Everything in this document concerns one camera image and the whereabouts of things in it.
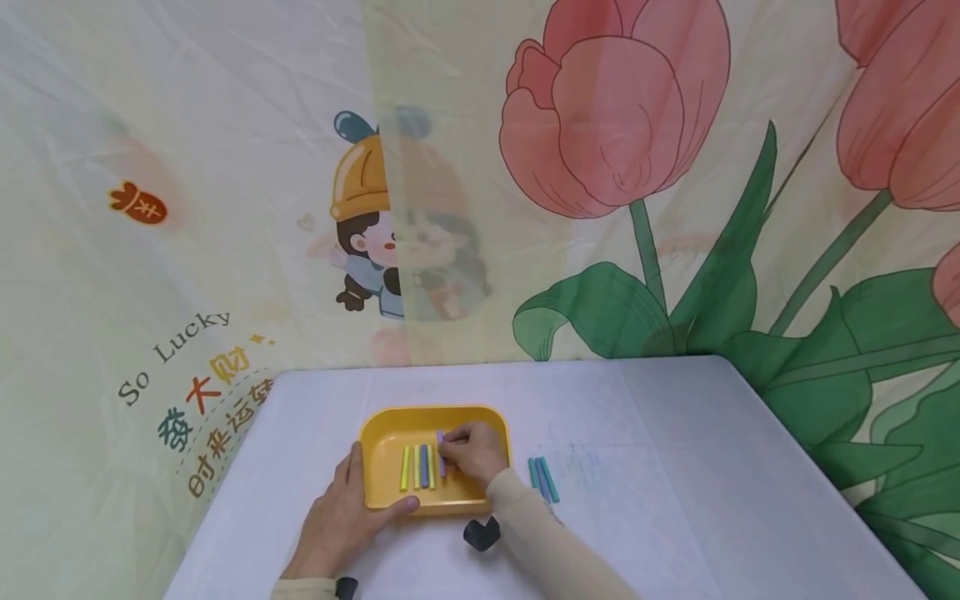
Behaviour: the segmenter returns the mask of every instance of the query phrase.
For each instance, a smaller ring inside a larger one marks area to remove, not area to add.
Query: cartoon girl
[[[405,119],[400,116],[404,142],[422,137],[429,129],[422,112],[408,113]],[[348,311],[359,311],[376,296],[381,315],[403,319],[394,215],[380,135],[349,111],[339,113],[334,126],[341,137],[354,144],[337,166],[330,206],[339,242],[329,256],[330,262],[347,272],[344,290],[336,300]],[[423,152],[427,150],[420,145],[402,154],[419,156]],[[444,183],[456,181],[448,166],[441,177],[435,177],[432,171],[438,164],[445,165],[445,161],[430,151],[424,164],[410,165],[417,176],[408,182],[407,191],[417,194],[415,204],[429,211],[405,215],[403,230],[411,239],[402,241],[404,266],[411,269],[414,282],[414,296],[408,304],[413,305],[418,319],[448,321],[465,317],[491,291],[475,228],[465,218],[452,214],[456,210],[451,209],[451,199],[453,204],[463,202],[459,182]],[[428,185],[420,189],[419,181],[423,180]]]

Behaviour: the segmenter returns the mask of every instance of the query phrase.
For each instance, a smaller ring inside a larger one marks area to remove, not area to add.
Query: curtain
[[[4,4],[0,595],[160,597],[281,372],[717,353],[960,598],[958,51],[949,0]]]

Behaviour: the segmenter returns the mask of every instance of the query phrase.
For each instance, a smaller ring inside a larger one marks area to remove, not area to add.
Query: yellow chalk
[[[400,491],[406,492],[410,483],[410,446],[403,448],[403,467],[400,469]]]
[[[431,490],[437,489],[437,475],[433,472],[434,463],[436,462],[437,462],[436,459],[433,458],[433,446],[430,445],[427,447],[426,464],[427,464],[427,467],[429,468],[429,473],[430,473],[429,483],[430,483]]]
[[[414,453],[414,490],[419,490],[423,487],[420,484],[420,453],[417,450],[413,449]]]

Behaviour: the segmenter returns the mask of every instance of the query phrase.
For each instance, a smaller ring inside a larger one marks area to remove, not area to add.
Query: white table
[[[643,600],[924,598],[718,357],[284,374],[166,598],[268,598],[368,416],[474,403],[503,413],[524,480],[546,457],[556,515]],[[502,543],[463,542],[466,521],[385,532],[350,572],[357,600],[539,597]]]

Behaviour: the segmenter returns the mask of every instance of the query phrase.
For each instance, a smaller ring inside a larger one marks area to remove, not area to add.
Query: hand
[[[340,294],[337,294],[337,303],[342,304],[348,312],[353,312],[357,310],[363,310],[364,299],[356,297],[350,292],[344,291]]]
[[[313,501],[300,541],[280,579],[333,579],[373,541],[381,530],[420,507],[408,496],[383,511],[368,511],[363,484],[363,451],[353,443],[349,456],[337,465],[333,483]]]
[[[441,456],[477,480],[484,490],[500,471],[510,466],[500,434],[482,422],[467,423],[446,433],[439,450]]]

